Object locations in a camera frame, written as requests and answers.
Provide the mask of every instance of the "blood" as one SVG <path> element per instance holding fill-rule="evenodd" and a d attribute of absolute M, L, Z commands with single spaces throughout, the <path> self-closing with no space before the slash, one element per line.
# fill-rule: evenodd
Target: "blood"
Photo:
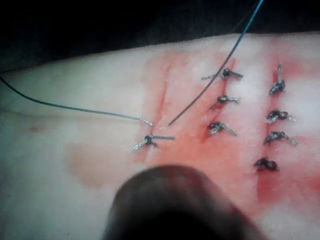
<path fill-rule="evenodd" d="M 208 125 L 215 121 L 223 123 L 226 121 L 227 127 L 237 132 L 237 129 L 232 127 L 239 124 L 236 119 L 237 114 L 233 116 L 235 118 L 229 117 L 230 115 L 224 112 L 225 104 L 221 104 L 212 111 L 208 110 L 217 101 L 218 96 L 227 95 L 227 82 L 236 81 L 234 79 L 227 81 L 216 79 L 207 92 L 176 123 L 168 127 L 170 120 L 183 110 L 209 82 L 209 80 L 196 81 L 192 71 L 195 68 L 194 63 L 188 62 L 191 57 L 200 61 L 201 56 L 200 53 L 191 51 L 167 51 L 146 63 L 143 82 L 147 94 L 144 100 L 143 117 L 152 119 L 153 134 L 175 136 L 175 141 L 159 141 L 157 147 L 146 146 L 136 153 L 134 161 L 143 162 L 147 167 L 181 164 L 201 170 L 218 184 L 238 207 L 251 216 L 259 214 L 266 206 L 275 205 L 286 198 L 295 204 L 302 203 L 303 200 L 294 201 L 294 198 L 302 193 L 304 188 L 320 197 L 319 184 L 315 180 L 306 180 L 303 174 L 299 174 L 299 171 L 306 168 L 305 165 L 289 165 L 288 161 L 282 163 L 278 144 L 262 145 L 270 131 L 276 131 L 276 123 L 270 125 L 262 122 L 257 125 L 261 140 L 258 143 L 254 139 L 244 142 L 240 137 L 231 136 L 225 131 L 217 135 L 208 135 Z M 209 61 L 212 61 L 212 65 L 219 65 L 225 57 L 220 52 L 214 53 Z M 277 81 L 279 62 L 285 66 L 282 75 L 286 84 L 289 76 L 304 75 L 304 69 L 295 62 L 284 63 L 275 54 L 270 54 L 266 59 L 266 69 L 269 69 L 269 72 L 263 74 L 269 75 L 270 88 Z M 232 58 L 226 67 L 237 72 L 234 69 L 236 66 L 237 59 Z M 266 103 L 262 104 L 264 116 L 258 116 L 258 119 L 265 121 L 271 110 L 279 108 L 279 99 L 282 94 L 279 92 L 273 96 L 267 96 Z M 144 137 L 145 132 L 148 132 L 148 129 L 142 124 L 137 141 Z M 286 153 L 290 153 L 293 148 L 287 142 L 280 144 L 281 147 L 284 146 Z M 255 156 L 255 158 L 246 159 L 244 157 L 246 155 Z M 271 161 L 276 161 L 280 171 L 255 172 L 253 163 L 262 157 L 269 157 Z"/>

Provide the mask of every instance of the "pale skin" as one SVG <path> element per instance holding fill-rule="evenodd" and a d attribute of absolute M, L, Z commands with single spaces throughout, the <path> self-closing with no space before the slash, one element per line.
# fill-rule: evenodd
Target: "pale skin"
<path fill-rule="evenodd" d="M 115 191 L 133 174 L 162 164 L 195 167 L 217 184 L 270 239 L 320 234 L 318 174 L 320 36 L 247 34 L 227 67 L 242 79 L 205 87 L 239 35 L 107 52 L 2 74 L 37 100 L 144 118 L 40 105 L 0 84 L 1 226 L 3 239 L 100 239 Z M 269 96 L 282 63 L 285 92 Z M 217 97 L 240 97 L 209 110 Z M 296 122 L 268 125 L 273 108 Z M 238 136 L 207 126 L 220 121 Z M 299 142 L 263 145 L 270 131 Z M 148 134 L 174 136 L 133 146 Z M 268 157 L 279 172 L 257 173 Z"/>

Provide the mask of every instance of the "bruise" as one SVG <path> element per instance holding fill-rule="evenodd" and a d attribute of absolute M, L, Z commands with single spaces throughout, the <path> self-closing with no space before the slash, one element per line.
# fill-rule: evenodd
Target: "bruise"
<path fill-rule="evenodd" d="M 99 189 L 107 184 L 118 186 L 135 172 L 126 160 L 128 153 L 89 143 L 74 143 L 66 147 L 66 169 L 89 188 Z"/>

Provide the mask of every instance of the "skin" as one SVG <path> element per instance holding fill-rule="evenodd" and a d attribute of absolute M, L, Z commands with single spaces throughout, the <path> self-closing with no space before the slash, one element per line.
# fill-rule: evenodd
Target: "skin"
<path fill-rule="evenodd" d="M 320 37 L 247 34 L 227 64 L 241 80 L 205 87 L 237 34 L 108 52 L 2 74 L 27 96 L 66 106 L 142 117 L 153 123 L 28 101 L 0 85 L 4 239 L 99 239 L 116 190 L 133 174 L 181 164 L 204 172 L 270 239 L 315 239 L 319 225 Z M 285 92 L 269 96 L 282 63 Z M 241 97 L 220 104 L 218 96 Z M 296 122 L 266 124 L 273 109 Z M 238 136 L 207 126 L 220 121 Z M 296 139 L 263 145 L 270 131 Z M 132 147 L 148 134 L 174 136 Z M 278 172 L 256 172 L 262 157 Z"/>

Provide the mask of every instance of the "dark background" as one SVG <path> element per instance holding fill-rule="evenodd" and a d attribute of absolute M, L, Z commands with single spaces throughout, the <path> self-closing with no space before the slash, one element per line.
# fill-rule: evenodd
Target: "dark background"
<path fill-rule="evenodd" d="M 0 72 L 81 55 L 228 33 L 255 0 L 87 1 L 3 7 Z M 248 18 L 234 31 L 240 33 Z M 264 0 L 249 33 L 320 30 L 317 2 Z"/>

